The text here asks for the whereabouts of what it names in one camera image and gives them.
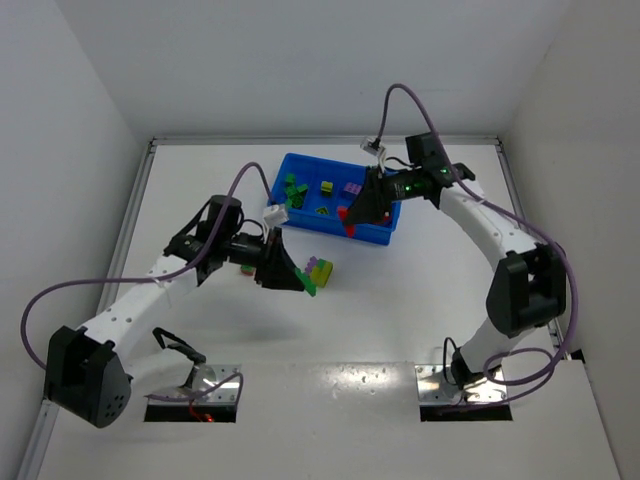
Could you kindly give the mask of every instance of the white cable clip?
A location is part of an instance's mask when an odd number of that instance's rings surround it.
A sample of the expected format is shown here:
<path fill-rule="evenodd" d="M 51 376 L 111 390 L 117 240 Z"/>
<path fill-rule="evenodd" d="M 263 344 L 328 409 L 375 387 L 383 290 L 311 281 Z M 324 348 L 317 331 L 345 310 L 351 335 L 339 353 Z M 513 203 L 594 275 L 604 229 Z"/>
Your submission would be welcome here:
<path fill-rule="evenodd" d="M 384 164 L 384 160 L 387 157 L 387 147 L 378 142 L 377 146 L 375 145 L 375 139 L 371 137 L 365 137 L 362 139 L 360 143 L 360 148 L 367 152 L 370 155 L 378 158 L 378 162 L 382 162 Z"/>
<path fill-rule="evenodd" d="M 284 203 L 271 205 L 264 209 L 262 221 L 267 226 L 267 230 L 282 225 L 289 220 L 289 213 Z"/>
<path fill-rule="evenodd" d="M 161 288 L 162 290 L 164 290 L 164 293 L 167 296 L 167 302 L 169 302 L 169 307 L 171 308 L 173 306 L 171 303 L 171 295 L 169 295 L 169 292 L 165 288 L 165 282 L 158 280 L 158 278 L 155 277 L 152 273 L 147 273 L 147 277 L 153 280 L 153 283 L 155 283 L 158 286 L 158 288 Z"/>

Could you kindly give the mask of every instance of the red wire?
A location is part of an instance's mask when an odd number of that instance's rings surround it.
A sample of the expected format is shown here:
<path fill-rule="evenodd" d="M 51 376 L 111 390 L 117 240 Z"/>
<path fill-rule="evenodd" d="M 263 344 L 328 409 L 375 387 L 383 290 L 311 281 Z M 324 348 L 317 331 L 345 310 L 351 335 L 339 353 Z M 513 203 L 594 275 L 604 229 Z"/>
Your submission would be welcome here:
<path fill-rule="evenodd" d="M 199 422 L 213 422 L 214 421 L 213 417 L 211 415 L 209 415 L 208 413 L 205 413 L 204 415 L 200 415 L 198 412 L 196 412 L 195 409 L 193 408 L 193 400 L 191 400 L 189 402 L 189 415 L 191 415 L 193 418 L 195 418 Z"/>
<path fill-rule="evenodd" d="M 189 402 L 189 415 L 191 415 L 193 418 L 195 418 L 199 422 L 202 421 L 202 418 L 200 418 L 200 414 L 193 409 L 193 400 Z"/>

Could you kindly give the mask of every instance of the rectangular slot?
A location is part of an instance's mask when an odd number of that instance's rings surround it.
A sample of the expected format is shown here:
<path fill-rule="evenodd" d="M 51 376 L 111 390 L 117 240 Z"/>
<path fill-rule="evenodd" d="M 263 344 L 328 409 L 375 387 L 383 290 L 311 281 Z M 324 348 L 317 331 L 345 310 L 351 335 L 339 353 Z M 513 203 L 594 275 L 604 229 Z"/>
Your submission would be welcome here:
<path fill-rule="evenodd" d="M 421 422 L 496 422 L 511 421 L 509 405 L 484 407 L 475 410 L 446 411 L 446 407 L 420 407 Z"/>
<path fill-rule="evenodd" d="M 233 407 L 211 405 L 147 405 L 145 422 L 179 423 L 236 423 L 236 410 Z"/>

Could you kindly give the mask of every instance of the black bracket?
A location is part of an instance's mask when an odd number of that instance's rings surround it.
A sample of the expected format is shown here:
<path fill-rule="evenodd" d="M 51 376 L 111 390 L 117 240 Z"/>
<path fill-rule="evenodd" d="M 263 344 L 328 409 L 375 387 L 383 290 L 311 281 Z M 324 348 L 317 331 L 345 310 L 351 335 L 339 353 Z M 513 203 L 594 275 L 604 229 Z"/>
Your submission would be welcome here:
<path fill-rule="evenodd" d="M 98 343 L 85 328 L 62 327 L 51 336 L 44 380 L 45 398 L 98 428 L 111 425 L 131 397 L 114 343 Z"/>
<path fill-rule="evenodd" d="M 383 175 L 377 167 L 367 167 L 362 189 L 347 211 L 343 225 L 378 223 L 391 211 L 391 204 L 422 197 L 440 208 L 443 188 L 455 182 L 442 152 L 430 133 L 405 138 L 409 161 L 413 168 Z M 463 163 L 453 165 L 462 179 L 475 180 L 474 173 Z"/>
<path fill-rule="evenodd" d="M 181 229 L 164 250 L 165 255 L 176 255 L 187 262 L 195 259 L 204 248 L 226 197 L 214 195 L 196 216 Z M 201 217 L 209 207 L 207 218 Z M 266 241 L 262 236 L 240 232 L 244 221 L 242 203 L 232 198 L 204 259 L 196 266 L 198 285 L 229 261 L 238 265 L 256 267 L 254 280 L 263 288 L 273 290 L 304 291 L 304 284 L 296 275 L 296 266 L 282 242 L 282 229 L 270 229 Z M 196 229 L 195 234 L 189 231 Z"/>
<path fill-rule="evenodd" d="M 189 345 L 187 342 L 182 340 L 177 335 L 174 335 L 173 333 L 160 327 L 154 328 L 151 331 L 151 333 L 153 334 L 153 337 L 156 339 L 156 341 L 160 345 L 160 348 L 162 348 L 163 350 L 165 348 L 168 348 L 170 350 L 175 350 L 177 352 L 180 352 L 196 365 L 199 365 L 201 363 L 206 363 L 207 357 L 205 357 L 202 353 L 198 352 L 195 348 L 193 348 L 191 345 Z M 175 343 L 170 343 L 167 345 L 164 343 L 163 337 L 166 337 L 169 340 L 173 340 Z"/>
<path fill-rule="evenodd" d="M 549 245 L 508 252 L 498 262 L 487 295 L 491 323 L 509 338 L 546 325 L 566 309 L 566 278 L 560 257 Z"/>

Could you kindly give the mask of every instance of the yellow toy block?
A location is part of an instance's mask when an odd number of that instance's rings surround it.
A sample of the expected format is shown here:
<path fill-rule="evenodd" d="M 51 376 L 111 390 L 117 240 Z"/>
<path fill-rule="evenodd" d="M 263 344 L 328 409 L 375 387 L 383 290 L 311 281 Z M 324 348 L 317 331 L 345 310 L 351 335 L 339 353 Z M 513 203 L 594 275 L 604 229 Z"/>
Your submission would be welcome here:
<path fill-rule="evenodd" d="M 320 259 L 318 260 L 317 265 L 313 267 L 313 270 L 311 270 L 311 275 L 309 275 L 309 278 L 314 285 L 324 288 L 329 281 L 329 277 L 331 276 L 332 271 L 333 263 Z"/>

